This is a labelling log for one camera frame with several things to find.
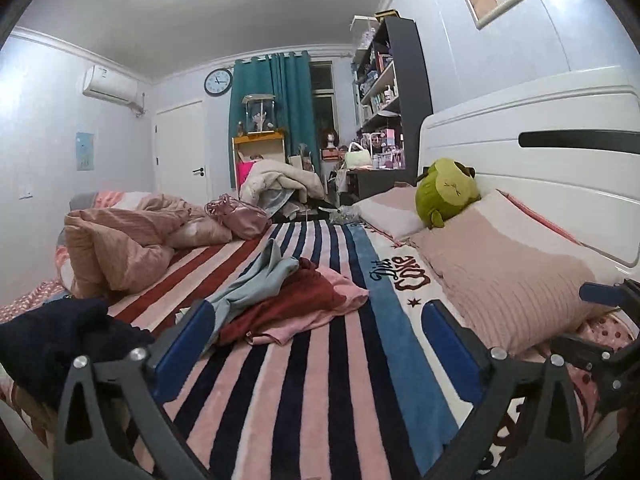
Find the white bed headboard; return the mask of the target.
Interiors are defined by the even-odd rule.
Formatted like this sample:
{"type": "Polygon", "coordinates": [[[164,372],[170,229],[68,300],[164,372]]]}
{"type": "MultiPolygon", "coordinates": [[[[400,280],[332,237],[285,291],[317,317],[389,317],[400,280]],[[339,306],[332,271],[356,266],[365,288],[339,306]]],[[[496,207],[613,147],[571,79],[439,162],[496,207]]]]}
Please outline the white bed headboard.
{"type": "Polygon", "coordinates": [[[620,66],[542,77],[428,116],[419,165],[442,157],[638,278],[639,93],[620,66]]]}

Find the dark red garment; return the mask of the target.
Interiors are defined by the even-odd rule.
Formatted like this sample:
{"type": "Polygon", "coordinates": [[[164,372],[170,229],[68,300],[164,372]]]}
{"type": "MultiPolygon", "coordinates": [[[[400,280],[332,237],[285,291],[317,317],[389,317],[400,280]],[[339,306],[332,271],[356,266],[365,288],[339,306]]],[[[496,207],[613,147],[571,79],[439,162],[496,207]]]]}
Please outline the dark red garment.
{"type": "Polygon", "coordinates": [[[219,333],[218,344],[230,344],[243,338],[250,330],[264,328],[270,322],[284,321],[303,314],[316,300],[331,298],[332,287],[317,272],[318,266],[307,258],[300,258],[299,269],[287,278],[277,296],[249,307],[219,333]]]}

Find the wig mannequin head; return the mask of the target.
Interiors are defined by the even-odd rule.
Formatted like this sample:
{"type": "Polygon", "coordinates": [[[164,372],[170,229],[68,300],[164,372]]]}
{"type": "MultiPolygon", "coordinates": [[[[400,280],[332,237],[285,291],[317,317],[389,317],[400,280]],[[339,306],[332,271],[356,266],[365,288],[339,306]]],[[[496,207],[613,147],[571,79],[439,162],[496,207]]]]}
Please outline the wig mannequin head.
{"type": "Polygon", "coordinates": [[[334,128],[324,128],[320,131],[320,141],[322,150],[336,150],[337,143],[340,142],[337,132],[334,128]]]}

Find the green plush toy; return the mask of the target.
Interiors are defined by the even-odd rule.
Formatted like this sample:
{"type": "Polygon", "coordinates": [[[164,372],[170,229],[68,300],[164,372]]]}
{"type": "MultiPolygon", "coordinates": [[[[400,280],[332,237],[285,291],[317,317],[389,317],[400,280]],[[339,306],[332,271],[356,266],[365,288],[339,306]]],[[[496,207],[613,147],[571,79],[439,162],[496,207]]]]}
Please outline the green plush toy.
{"type": "Polygon", "coordinates": [[[416,181],[416,213],[429,229],[445,222],[480,199],[475,169],[451,158],[440,158],[416,181]]]}

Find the light blue garment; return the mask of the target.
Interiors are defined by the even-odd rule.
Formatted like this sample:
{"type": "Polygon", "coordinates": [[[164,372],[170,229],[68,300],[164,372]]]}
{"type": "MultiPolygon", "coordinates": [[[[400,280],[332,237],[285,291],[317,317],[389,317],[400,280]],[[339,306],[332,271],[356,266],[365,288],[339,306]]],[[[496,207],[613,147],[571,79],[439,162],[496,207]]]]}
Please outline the light blue garment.
{"type": "Polygon", "coordinates": [[[205,353],[220,337],[219,333],[249,307],[277,296],[284,281],[299,269],[294,257],[283,257],[274,240],[268,240],[264,250],[247,269],[227,288],[218,290],[206,298],[214,307],[216,321],[208,332],[202,350],[205,353]]]}

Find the yellow white small cabinet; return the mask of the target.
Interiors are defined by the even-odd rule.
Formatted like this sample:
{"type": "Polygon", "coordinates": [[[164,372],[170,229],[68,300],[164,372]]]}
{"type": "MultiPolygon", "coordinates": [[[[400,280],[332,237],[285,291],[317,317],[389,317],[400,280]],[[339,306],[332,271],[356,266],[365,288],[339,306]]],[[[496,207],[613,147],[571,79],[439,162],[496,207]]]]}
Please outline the yellow white small cabinet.
{"type": "Polygon", "coordinates": [[[233,169],[240,188],[255,162],[262,159],[286,162],[285,137],[281,131],[265,131],[232,139],[233,169]]]}

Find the blue wall poster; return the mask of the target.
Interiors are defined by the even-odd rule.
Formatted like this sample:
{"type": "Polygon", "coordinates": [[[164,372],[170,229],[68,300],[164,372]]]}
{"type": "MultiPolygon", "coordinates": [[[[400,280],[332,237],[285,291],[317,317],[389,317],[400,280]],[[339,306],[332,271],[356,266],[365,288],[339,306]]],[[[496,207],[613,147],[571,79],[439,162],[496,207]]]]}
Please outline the blue wall poster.
{"type": "Polygon", "coordinates": [[[75,159],[77,171],[92,171],[94,169],[93,133],[76,133],[75,159]]]}

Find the teal curtain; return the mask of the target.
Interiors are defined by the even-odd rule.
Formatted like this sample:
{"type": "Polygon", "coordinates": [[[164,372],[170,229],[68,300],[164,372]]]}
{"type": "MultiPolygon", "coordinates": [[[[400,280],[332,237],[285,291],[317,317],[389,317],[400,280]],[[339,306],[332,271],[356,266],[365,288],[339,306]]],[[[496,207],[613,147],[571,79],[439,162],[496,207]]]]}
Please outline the teal curtain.
{"type": "Polygon", "coordinates": [[[242,99],[249,94],[274,95],[274,123],[286,132],[285,153],[296,155],[299,145],[305,144],[314,169],[319,170],[308,52],[271,53],[235,61],[229,106],[230,140],[236,137],[239,122],[245,119],[242,99]]]}

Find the white door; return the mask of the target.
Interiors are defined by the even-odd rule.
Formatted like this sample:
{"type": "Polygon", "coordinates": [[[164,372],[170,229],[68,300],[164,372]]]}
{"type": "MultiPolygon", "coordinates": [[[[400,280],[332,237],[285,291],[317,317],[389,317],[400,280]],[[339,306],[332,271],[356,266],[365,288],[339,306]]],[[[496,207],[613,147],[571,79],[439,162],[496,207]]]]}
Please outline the white door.
{"type": "Polygon", "coordinates": [[[154,143],[157,189],[203,206],[208,201],[208,180],[202,102],[158,113],[154,143]]]}

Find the wall light switch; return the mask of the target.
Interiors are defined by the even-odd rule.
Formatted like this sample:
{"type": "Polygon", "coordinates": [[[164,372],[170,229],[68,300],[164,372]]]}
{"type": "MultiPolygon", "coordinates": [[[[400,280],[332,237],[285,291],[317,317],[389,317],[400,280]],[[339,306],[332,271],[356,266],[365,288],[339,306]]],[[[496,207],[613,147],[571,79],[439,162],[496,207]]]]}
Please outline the wall light switch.
{"type": "Polygon", "coordinates": [[[32,187],[30,185],[22,185],[20,187],[20,194],[18,194],[20,200],[28,200],[32,198],[32,187]]]}

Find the pink striped duvet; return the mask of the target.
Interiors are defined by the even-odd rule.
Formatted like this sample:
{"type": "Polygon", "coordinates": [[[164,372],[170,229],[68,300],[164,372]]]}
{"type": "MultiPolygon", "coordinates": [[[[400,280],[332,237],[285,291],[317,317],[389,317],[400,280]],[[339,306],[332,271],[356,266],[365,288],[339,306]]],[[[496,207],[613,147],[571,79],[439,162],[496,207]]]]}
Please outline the pink striped duvet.
{"type": "Polygon", "coordinates": [[[82,193],[70,200],[55,266],[62,285],[77,298],[134,294],[158,281],[178,250],[231,241],[231,230],[181,197],[82,193]]]}

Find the cream coat pile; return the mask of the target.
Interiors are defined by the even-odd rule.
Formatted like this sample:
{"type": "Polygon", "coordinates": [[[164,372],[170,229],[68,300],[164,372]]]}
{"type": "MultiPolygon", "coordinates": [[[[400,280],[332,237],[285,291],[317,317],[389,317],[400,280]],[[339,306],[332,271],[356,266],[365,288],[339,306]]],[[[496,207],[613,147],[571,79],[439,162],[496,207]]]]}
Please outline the cream coat pile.
{"type": "Polygon", "coordinates": [[[297,191],[300,200],[324,200],[323,184],[312,171],[295,168],[276,160],[263,159],[255,162],[240,187],[239,198],[245,203],[257,205],[263,192],[269,190],[297,191]]]}

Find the striped fleece blanket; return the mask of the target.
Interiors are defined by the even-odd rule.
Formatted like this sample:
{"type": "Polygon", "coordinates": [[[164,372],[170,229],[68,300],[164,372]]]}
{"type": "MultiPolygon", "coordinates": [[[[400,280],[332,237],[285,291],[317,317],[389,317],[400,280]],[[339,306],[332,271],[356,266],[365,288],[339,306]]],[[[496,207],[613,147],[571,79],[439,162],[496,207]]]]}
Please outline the striped fleece blanket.
{"type": "Polygon", "coordinates": [[[424,304],[444,298],[432,270],[362,226],[303,222],[267,238],[368,301],[286,344],[216,349],[167,414],[217,479],[422,477],[472,408],[422,332],[424,304]]]}

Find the round wall clock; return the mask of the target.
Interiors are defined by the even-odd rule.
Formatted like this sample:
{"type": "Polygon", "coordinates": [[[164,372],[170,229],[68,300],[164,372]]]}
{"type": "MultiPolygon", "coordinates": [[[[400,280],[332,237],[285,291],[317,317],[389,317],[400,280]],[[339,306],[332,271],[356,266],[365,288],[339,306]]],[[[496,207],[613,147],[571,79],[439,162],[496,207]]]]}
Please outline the round wall clock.
{"type": "Polygon", "coordinates": [[[223,96],[232,86],[233,75],[228,68],[216,68],[204,80],[203,88],[208,96],[223,96]]]}

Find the white far pillow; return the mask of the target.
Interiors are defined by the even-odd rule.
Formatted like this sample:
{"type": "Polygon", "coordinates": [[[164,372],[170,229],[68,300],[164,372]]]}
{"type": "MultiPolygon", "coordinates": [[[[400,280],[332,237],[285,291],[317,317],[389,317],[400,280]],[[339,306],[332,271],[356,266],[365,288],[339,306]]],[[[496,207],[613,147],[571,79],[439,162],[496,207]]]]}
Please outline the white far pillow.
{"type": "Polygon", "coordinates": [[[425,228],[416,213],[416,188],[395,186],[357,202],[359,217],[394,240],[404,240],[425,228]]]}

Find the navy planet sweater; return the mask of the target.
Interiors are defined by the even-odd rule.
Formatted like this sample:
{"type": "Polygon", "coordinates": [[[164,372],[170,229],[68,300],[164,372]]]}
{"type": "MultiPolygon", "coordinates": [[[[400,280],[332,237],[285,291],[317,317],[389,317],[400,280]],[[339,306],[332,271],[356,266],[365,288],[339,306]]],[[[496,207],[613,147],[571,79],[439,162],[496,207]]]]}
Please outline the navy planet sweater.
{"type": "Polygon", "coordinates": [[[36,401],[57,410],[78,356],[111,362],[155,341],[108,314],[100,298],[50,301],[1,325],[1,364],[36,401]]]}

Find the glass display case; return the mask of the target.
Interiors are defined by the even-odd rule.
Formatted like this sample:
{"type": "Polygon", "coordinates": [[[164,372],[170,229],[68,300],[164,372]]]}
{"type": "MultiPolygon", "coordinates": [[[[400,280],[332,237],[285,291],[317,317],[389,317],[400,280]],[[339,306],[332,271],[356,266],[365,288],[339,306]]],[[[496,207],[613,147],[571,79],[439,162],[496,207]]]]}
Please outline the glass display case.
{"type": "Polygon", "coordinates": [[[248,94],[242,99],[242,105],[245,112],[244,129],[248,134],[276,130],[276,96],[274,94],[248,94]]]}

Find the pink garment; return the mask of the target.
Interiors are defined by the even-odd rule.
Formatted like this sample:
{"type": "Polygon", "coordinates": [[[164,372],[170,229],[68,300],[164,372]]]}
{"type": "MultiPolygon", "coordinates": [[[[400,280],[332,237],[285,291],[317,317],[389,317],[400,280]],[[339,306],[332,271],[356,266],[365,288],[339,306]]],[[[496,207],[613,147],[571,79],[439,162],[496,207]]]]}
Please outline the pink garment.
{"type": "Polygon", "coordinates": [[[284,346],[295,335],[325,326],[337,316],[352,313],[369,299],[367,289],[355,285],[349,278],[328,266],[319,266],[317,272],[332,287],[330,299],[316,300],[306,313],[296,314],[284,321],[270,322],[258,330],[250,330],[246,333],[245,340],[249,344],[284,346]]]}

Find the white handbag on desk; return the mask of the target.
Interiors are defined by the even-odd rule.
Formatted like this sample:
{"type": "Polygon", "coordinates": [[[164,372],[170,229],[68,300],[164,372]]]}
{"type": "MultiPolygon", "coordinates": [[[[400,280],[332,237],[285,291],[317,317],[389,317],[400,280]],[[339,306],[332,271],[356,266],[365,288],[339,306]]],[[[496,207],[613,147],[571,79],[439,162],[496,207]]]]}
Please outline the white handbag on desk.
{"type": "Polygon", "coordinates": [[[346,168],[349,170],[371,169],[373,167],[372,156],[358,142],[350,142],[344,155],[346,168]]]}

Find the pink near pillow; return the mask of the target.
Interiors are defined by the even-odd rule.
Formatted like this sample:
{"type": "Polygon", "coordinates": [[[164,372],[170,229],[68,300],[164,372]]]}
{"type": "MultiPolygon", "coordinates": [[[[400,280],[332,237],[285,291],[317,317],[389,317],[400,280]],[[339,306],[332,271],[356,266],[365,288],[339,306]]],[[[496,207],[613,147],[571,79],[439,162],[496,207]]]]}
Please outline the pink near pillow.
{"type": "Polygon", "coordinates": [[[585,282],[613,285],[622,274],[492,191],[441,228],[410,238],[466,326],[487,347],[511,354],[577,330],[604,313],[585,302],[585,282]]]}

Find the dark bookshelf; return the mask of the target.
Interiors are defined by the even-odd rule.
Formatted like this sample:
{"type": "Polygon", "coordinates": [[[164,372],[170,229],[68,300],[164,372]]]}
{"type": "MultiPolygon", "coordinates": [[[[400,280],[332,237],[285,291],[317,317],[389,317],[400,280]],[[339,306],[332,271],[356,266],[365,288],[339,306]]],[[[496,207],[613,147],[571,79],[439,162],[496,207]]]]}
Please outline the dark bookshelf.
{"type": "Polygon", "coordinates": [[[413,183],[419,174],[420,128],[433,104],[416,22],[395,14],[369,20],[352,76],[355,139],[372,158],[370,166],[347,173],[349,194],[361,200],[399,182],[413,183]]]}

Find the white air conditioner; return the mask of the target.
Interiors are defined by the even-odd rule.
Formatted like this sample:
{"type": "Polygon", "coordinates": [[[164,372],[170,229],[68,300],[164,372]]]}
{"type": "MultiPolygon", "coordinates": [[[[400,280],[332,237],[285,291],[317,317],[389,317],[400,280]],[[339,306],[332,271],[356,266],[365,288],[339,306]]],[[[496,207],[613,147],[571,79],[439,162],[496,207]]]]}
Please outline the white air conditioner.
{"type": "Polygon", "coordinates": [[[139,83],[134,78],[101,65],[93,65],[86,70],[82,94],[88,98],[126,106],[138,114],[144,113],[139,83]]]}

